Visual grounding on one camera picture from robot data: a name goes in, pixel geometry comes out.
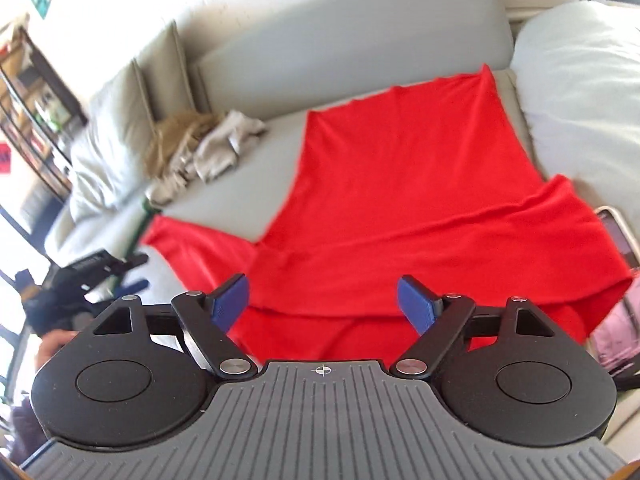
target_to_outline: round button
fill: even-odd
[[[528,404],[548,404],[571,391],[571,380],[560,368],[539,362],[505,366],[496,375],[500,389],[512,399]]]
[[[405,375],[420,375],[427,371],[427,365],[420,359],[402,359],[396,363],[396,370]]]
[[[140,363],[102,361],[82,370],[76,379],[76,386],[89,399],[121,402],[144,392],[151,378],[151,371]]]
[[[220,370],[229,375],[240,375],[251,369],[251,363],[246,359],[227,359],[220,363]]]

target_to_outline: black circular pad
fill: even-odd
[[[498,338],[453,360],[440,380],[449,409],[476,431],[517,446],[602,436],[616,405],[609,375],[571,341],[527,337],[512,344]]]
[[[495,380],[512,399],[529,404],[548,404],[571,390],[571,381],[560,368],[537,362],[513,363],[502,368]]]
[[[175,431],[202,405],[206,374],[190,356],[151,341],[142,308],[130,308],[130,333],[90,326],[36,375],[33,409],[52,436],[107,449],[143,445]]]
[[[150,382],[151,372],[146,366],[118,359],[85,368],[78,375],[76,386],[89,399],[120,402],[138,396]]]

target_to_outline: sofa armrest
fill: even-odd
[[[47,237],[44,240],[44,250],[49,258],[58,263],[58,255],[71,231],[76,227],[71,217],[69,202],[67,201],[53,222]]]

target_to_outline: red blanket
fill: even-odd
[[[571,183],[536,173],[487,67],[309,112],[295,184],[257,244],[161,216],[143,243],[188,288],[247,273],[231,336],[263,361],[393,361],[417,337],[396,305],[403,274],[480,304],[526,296],[578,341],[630,284]]]

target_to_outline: blue gripper pad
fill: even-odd
[[[398,281],[398,305],[419,335],[430,329],[442,314],[442,300],[411,276]]]
[[[225,333],[248,304],[249,280],[244,274],[236,274],[207,297],[211,320]]]

